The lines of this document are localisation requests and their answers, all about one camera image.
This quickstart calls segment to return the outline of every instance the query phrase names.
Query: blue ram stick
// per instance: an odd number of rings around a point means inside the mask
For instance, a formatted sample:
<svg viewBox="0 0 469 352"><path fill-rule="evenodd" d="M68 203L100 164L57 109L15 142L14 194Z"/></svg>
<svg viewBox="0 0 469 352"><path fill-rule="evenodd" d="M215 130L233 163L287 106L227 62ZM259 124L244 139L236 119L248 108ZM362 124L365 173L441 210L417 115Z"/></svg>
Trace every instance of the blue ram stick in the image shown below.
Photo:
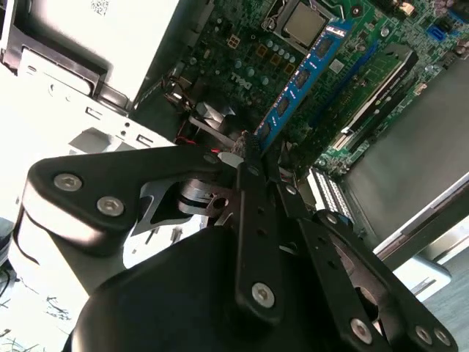
<svg viewBox="0 0 469 352"><path fill-rule="evenodd" d="M313 84L326 70L351 31L352 25L352 21L334 21L326 25L309 54L298 66L295 74L254 132L254 135L259 138L262 154L280 134Z"/></svg>

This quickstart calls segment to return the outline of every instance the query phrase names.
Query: motherboard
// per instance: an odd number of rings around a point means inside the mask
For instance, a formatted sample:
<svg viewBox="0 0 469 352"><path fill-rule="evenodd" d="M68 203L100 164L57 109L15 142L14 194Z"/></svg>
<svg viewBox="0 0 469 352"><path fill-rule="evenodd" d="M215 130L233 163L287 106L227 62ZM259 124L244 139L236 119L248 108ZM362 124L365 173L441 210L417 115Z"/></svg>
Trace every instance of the motherboard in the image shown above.
<svg viewBox="0 0 469 352"><path fill-rule="evenodd" d="M212 0L183 62L281 135L299 172L340 177L438 74L469 56L462 0Z"/></svg>

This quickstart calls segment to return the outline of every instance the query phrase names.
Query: metal plate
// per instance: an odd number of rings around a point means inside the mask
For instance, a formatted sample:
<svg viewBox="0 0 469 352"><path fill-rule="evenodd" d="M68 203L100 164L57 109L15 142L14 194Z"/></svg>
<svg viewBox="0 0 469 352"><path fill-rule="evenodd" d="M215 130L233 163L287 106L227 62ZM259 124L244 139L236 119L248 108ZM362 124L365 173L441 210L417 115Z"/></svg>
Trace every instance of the metal plate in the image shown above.
<svg viewBox="0 0 469 352"><path fill-rule="evenodd" d="M133 101L178 2L36 0L30 24L46 37L108 67L105 83Z"/></svg>

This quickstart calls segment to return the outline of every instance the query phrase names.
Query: green circuit board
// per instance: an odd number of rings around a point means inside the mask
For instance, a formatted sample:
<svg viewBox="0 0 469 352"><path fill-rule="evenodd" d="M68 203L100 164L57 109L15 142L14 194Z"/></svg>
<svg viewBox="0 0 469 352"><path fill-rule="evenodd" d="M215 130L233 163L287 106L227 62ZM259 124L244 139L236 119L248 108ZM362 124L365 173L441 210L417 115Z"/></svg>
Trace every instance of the green circuit board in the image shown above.
<svg viewBox="0 0 469 352"><path fill-rule="evenodd" d="M265 116L305 56L304 51L299 51L262 27L267 14L277 2L215 0L213 11L196 45L184 58L187 64L184 78L193 82L203 77L234 106L249 107L249 120L253 127ZM452 51L461 40L469 40L469 25L448 15L436 15L429 0L414 0L412 15L404 18L385 14L374 2L367 0L330 0L327 4L334 5L328 7L328 10L337 17L340 11L336 5L343 6L345 18L354 21L354 28L330 68L322 73L292 115L284 129L284 137L297 145L293 154L298 168L315 164L330 175L340 176L366 152L370 142L399 118L405 107L421 94L435 76L448 68L452 61L459 59L454 57ZM357 7L360 9L358 15L354 13ZM427 29L435 21L442 20L451 26L451 31L448 31L444 40L436 40L427 33ZM334 121L330 116L333 116L334 109L340 107L347 110L347 104L360 102L354 94L363 92L359 89L353 91L352 82L342 87L350 91L349 103L331 102L331 96L341 96L337 88L372 45L375 46L373 57L354 75L354 79L358 81L364 75L370 82L375 79L377 84L384 79L387 69L392 68L395 62L380 61L375 56L379 56L391 43L406 45L418 55L417 64L401 82L407 85L405 94L373 130L370 138L353 152L346 148L337 150L332 144L344 121ZM372 92L373 85L370 84L366 89ZM329 114L324 113L313 128L309 127L308 121L327 104Z"/></svg>

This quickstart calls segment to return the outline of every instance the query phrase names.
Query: cable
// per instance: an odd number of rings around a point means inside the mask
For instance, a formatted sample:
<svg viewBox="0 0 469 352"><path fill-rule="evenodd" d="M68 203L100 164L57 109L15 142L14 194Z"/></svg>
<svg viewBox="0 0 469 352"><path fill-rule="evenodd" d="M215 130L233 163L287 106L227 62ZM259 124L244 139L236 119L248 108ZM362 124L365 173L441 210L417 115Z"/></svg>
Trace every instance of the cable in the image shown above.
<svg viewBox="0 0 469 352"><path fill-rule="evenodd" d="M7 284L3 287L3 290L1 290L0 298L3 296L3 294L7 290L7 287L10 284L10 281L12 279L12 277L10 276L10 273L8 271L6 271L5 269L2 269L2 271L7 275L7 281L6 281Z"/></svg>

